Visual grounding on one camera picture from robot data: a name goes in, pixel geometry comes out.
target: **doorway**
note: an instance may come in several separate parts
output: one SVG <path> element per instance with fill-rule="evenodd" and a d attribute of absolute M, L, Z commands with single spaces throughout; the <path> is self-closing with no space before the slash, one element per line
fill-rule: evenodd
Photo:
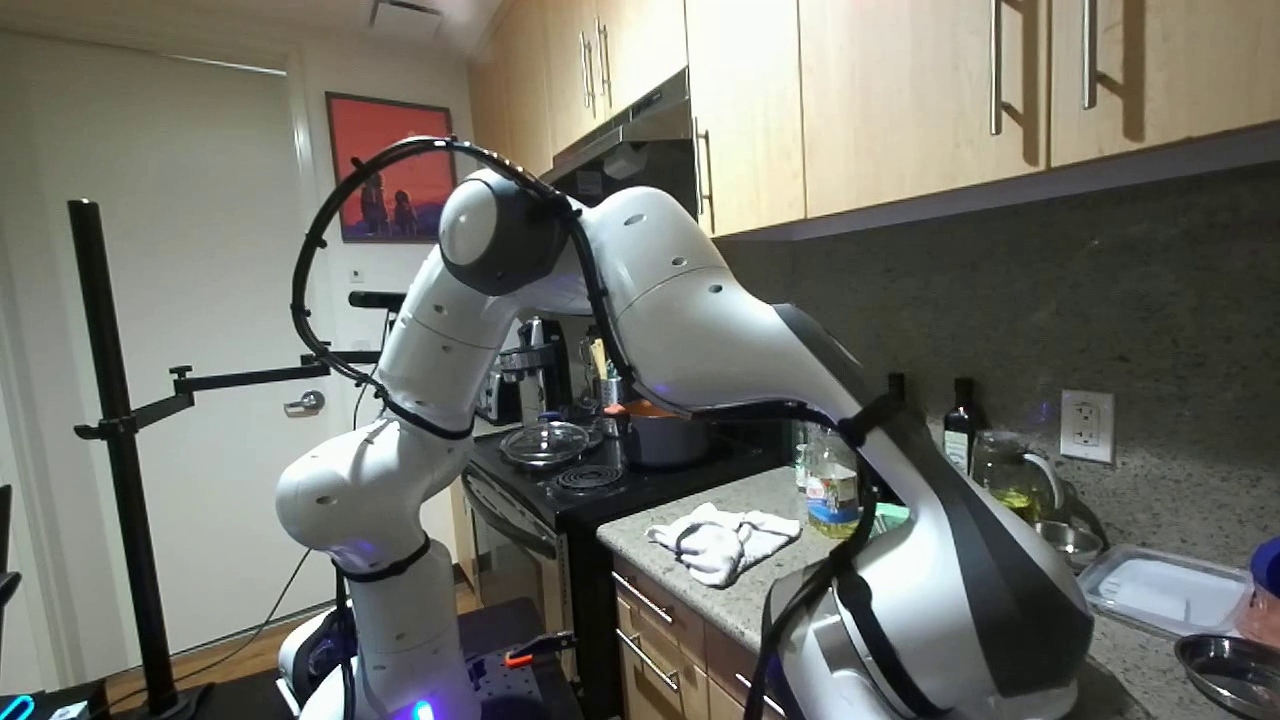
<path fill-rule="evenodd" d="M 305 165 L 289 76 L 156 52 L 0 32 L 0 244 L 13 347 L 0 391 L 25 454 L 14 513 L 43 546 L 38 592 L 67 677 L 134 662 L 128 578 L 97 424 L 67 198 L 99 198 L 133 404 L 194 375 L 300 360 L 289 272 L 305 228 Z M 276 477 L 345 424 L 282 416 L 335 379 L 194 395 L 141 433 L 171 651 L 255 628 L 300 546 L 276 525 Z M 333 595 L 307 558 L 279 613 Z"/>

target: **upper cabinet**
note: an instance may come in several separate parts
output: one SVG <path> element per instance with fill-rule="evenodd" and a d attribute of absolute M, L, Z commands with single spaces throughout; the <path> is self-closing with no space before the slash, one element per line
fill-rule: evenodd
<path fill-rule="evenodd" d="M 1280 119 L 1275 0 L 802 0 L 807 214 Z"/>
<path fill-rule="evenodd" d="M 802 214 L 795 0 L 688 0 L 688 99 L 713 234 Z"/>
<path fill-rule="evenodd" d="M 800 0 L 807 214 L 1044 168 L 1044 16 Z"/>
<path fill-rule="evenodd" d="M 475 133 L 528 168 L 688 67 L 730 234 L 1280 119 L 1280 0 L 508 0 Z"/>
<path fill-rule="evenodd" d="M 537 2 L 544 2 L 555 150 L 685 67 L 685 0 Z"/>
<path fill-rule="evenodd" d="M 1056 0 L 1053 165 L 1280 119 L 1275 0 Z"/>
<path fill-rule="evenodd" d="M 493 19 L 478 54 L 472 61 L 472 119 L 475 139 L 528 171 L 550 168 L 550 82 L 544 2 L 512 0 Z"/>

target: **wooden drawer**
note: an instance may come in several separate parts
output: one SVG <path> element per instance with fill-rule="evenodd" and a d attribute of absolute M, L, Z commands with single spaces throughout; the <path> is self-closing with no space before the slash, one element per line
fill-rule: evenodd
<path fill-rule="evenodd" d="M 638 571 L 614 571 L 614 643 L 629 720 L 702 720 L 701 618 Z"/>
<path fill-rule="evenodd" d="M 741 638 L 730 638 L 720 628 L 702 632 L 702 670 L 713 677 L 713 685 L 723 687 L 723 697 L 714 699 L 720 708 L 735 708 L 735 717 L 747 708 L 747 692 L 750 692 L 750 670 L 757 670 L 757 651 L 745 647 Z M 789 711 L 762 697 L 762 717 L 766 720 L 782 720 Z"/>

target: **ceiling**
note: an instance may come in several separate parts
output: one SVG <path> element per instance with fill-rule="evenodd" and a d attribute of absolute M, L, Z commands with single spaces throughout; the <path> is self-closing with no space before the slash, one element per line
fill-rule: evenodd
<path fill-rule="evenodd" d="M 171 0 L 200 13 L 305 25 L 353 36 L 386 36 L 438 52 L 472 52 L 500 0 L 408 0 L 430 13 L 398 8 L 396 0 Z"/>

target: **black tripod stand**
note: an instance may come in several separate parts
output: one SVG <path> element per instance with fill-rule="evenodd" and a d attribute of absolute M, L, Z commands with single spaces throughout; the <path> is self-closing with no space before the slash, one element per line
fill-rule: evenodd
<path fill-rule="evenodd" d="M 237 375 L 189 375 L 190 367 L 171 367 L 171 395 L 142 404 L 142 407 L 133 407 L 99 209 L 90 198 L 72 198 L 67 214 L 72 214 L 72 234 L 74 234 L 90 367 L 97 367 L 97 387 L 99 387 L 99 407 L 102 407 L 102 421 L 74 424 L 74 434 L 102 441 L 107 454 L 111 454 L 122 568 L 128 568 L 133 615 L 134 615 L 134 635 L 141 635 L 141 651 L 142 651 L 142 685 L 149 685 L 142 720 L 189 720 L 200 711 L 200 699 L 208 687 L 180 697 L 171 685 L 134 433 L 149 424 L 159 424 L 171 413 L 190 407 L 194 391 L 326 375 L 326 363 L 305 354 L 294 367 L 237 372 Z"/>

